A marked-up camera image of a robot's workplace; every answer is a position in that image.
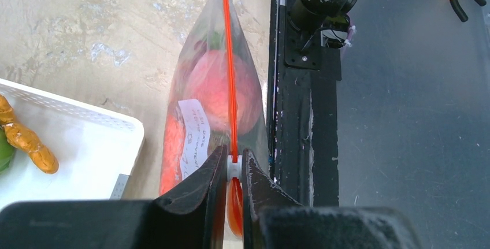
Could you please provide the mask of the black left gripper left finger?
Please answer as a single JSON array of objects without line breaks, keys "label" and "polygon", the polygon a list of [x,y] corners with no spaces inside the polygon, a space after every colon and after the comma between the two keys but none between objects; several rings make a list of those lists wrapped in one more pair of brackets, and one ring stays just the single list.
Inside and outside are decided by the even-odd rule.
[{"label": "black left gripper left finger", "polygon": [[228,148],[153,200],[18,202],[1,211],[2,248],[221,248]]}]

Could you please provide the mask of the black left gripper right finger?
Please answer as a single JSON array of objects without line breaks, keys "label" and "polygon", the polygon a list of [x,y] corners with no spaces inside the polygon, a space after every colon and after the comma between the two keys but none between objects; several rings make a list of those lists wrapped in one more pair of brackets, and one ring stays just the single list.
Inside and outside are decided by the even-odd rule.
[{"label": "black left gripper right finger", "polygon": [[244,248],[421,248],[410,221],[387,207],[303,206],[242,156]]}]

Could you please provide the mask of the orange carrot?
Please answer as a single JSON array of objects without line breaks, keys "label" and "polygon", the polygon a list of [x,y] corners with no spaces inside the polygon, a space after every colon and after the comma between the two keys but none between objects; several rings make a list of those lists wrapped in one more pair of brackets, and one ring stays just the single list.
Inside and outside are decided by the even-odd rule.
[{"label": "orange carrot", "polygon": [[168,114],[164,133],[164,150],[159,185],[160,195],[168,192],[182,181],[180,160],[183,152],[184,137],[184,125],[175,116]]}]

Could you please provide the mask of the clear orange zip bag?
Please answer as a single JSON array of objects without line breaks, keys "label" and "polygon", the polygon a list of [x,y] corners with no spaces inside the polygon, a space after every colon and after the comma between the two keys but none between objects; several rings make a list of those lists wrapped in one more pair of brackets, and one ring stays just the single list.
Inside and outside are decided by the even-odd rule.
[{"label": "clear orange zip bag", "polygon": [[165,123],[159,192],[200,168],[218,146],[251,150],[269,169],[262,87],[232,0],[207,0],[181,49]]}]

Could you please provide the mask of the pink peach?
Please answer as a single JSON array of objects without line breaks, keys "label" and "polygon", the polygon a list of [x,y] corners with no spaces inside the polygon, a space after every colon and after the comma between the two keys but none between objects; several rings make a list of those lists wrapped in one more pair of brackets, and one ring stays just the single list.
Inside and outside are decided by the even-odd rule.
[{"label": "pink peach", "polygon": [[[237,133],[252,130],[263,115],[261,86],[255,65],[233,56]],[[206,52],[190,73],[183,99],[200,101],[213,130],[227,131],[229,125],[228,58],[222,50]]]}]

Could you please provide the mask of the white plastic basket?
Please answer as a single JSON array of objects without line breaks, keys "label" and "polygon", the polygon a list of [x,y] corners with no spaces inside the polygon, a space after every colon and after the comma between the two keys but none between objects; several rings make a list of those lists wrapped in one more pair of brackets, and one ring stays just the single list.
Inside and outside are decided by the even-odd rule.
[{"label": "white plastic basket", "polygon": [[16,151],[1,173],[1,206],[32,200],[120,199],[144,139],[136,118],[8,80],[1,94],[54,153],[57,173]]}]

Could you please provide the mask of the black base bar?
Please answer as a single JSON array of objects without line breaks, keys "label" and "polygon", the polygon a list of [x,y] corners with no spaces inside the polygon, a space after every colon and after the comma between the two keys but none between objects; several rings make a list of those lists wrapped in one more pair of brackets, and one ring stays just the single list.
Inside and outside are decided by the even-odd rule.
[{"label": "black base bar", "polygon": [[269,175],[305,206],[338,206],[337,83],[287,65],[287,0],[270,3]]}]

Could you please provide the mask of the green cabbage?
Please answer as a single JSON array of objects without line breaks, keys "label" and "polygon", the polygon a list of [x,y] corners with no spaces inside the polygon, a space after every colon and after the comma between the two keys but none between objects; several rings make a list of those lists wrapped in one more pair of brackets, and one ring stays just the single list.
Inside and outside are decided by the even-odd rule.
[{"label": "green cabbage", "polygon": [[3,130],[0,132],[1,134],[1,143],[0,143],[0,172],[2,173],[4,170],[8,169],[10,166],[10,162],[14,156],[15,148],[8,142],[7,137]]}]

